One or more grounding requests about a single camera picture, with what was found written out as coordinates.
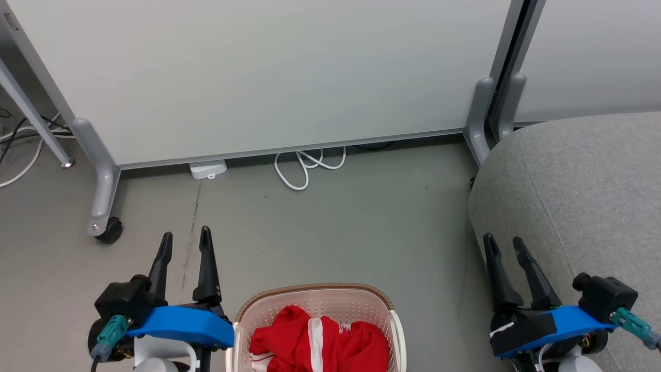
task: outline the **basket handle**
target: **basket handle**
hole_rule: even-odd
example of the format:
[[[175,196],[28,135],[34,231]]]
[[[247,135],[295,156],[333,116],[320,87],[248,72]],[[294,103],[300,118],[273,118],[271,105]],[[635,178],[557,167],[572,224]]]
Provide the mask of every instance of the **basket handle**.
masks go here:
[[[399,320],[397,313],[394,310],[390,310],[390,313],[393,315],[395,323],[395,335],[397,337],[395,358],[397,358],[399,372],[407,372],[407,343],[404,339],[404,328],[402,328],[402,322]]]
[[[234,328],[234,348],[237,347],[237,326],[239,325],[238,322],[235,322],[233,325]],[[233,366],[233,356],[234,356],[234,348],[227,348],[225,350],[225,372],[232,372],[234,371],[234,366]]]

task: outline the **concrete floor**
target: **concrete floor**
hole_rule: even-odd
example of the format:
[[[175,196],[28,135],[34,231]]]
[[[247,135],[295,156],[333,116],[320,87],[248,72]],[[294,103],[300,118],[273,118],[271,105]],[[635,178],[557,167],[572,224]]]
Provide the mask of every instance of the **concrete floor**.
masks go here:
[[[337,171],[311,170],[303,192],[280,181],[272,157],[230,161],[214,181],[194,180],[187,166],[128,171],[114,204],[124,233],[111,246],[85,234],[94,169],[74,141],[62,143],[73,168],[60,169],[44,149],[27,175],[0,189],[0,371],[88,370],[94,301],[110,282],[148,273],[166,231],[175,237],[167,299],[190,302],[203,225],[213,232],[230,318],[268,289],[366,283],[395,303],[409,371],[508,370],[488,344],[486,275],[467,219],[477,170],[460,137],[353,151]],[[13,146],[0,182],[35,147]],[[282,165],[292,182],[302,179],[297,167]],[[223,370],[217,352],[212,371]]]

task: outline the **green cable connector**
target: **green cable connector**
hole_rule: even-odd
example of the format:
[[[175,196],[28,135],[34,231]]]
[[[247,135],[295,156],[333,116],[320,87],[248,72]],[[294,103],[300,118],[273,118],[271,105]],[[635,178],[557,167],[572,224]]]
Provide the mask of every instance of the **green cable connector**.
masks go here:
[[[661,348],[661,334],[652,330],[644,320],[626,308],[618,308],[613,315],[613,323],[636,336],[650,350]]]
[[[92,359],[99,357],[101,363],[108,360],[110,353],[112,353],[112,348],[117,344],[117,341],[120,338],[124,337],[126,331],[128,330],[128,323],[121,315],[115,315],[110,319],[110,322],[106,324],[106,327],[103,328],[103,331],[97,337],[97,345],[92,349],[89,355]]]

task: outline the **gray sofa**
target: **gray sofa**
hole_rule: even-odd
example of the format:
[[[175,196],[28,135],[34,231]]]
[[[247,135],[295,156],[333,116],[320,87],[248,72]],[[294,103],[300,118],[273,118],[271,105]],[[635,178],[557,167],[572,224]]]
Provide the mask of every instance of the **gray sofa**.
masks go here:
[[[661,113],[534,124],[501,141],[469,199],[475,234],[494,234],[515,289],[530,293],[521,236],[565,304],[576,274],[614,276],[639,292],[632,311],[661,331]],[[618,330],[594,356],[605,372],[661,371],[661,355]]]

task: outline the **whiteboard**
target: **whiteboard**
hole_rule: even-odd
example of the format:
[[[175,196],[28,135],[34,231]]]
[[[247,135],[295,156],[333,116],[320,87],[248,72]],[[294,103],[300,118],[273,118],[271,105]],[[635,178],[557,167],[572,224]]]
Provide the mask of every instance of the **whiteboard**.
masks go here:
[[[546,1],[515,121],[661,110],[659,15],[659,1]]]
[[[510,0],[8,0],[118,165],[465,126]]]

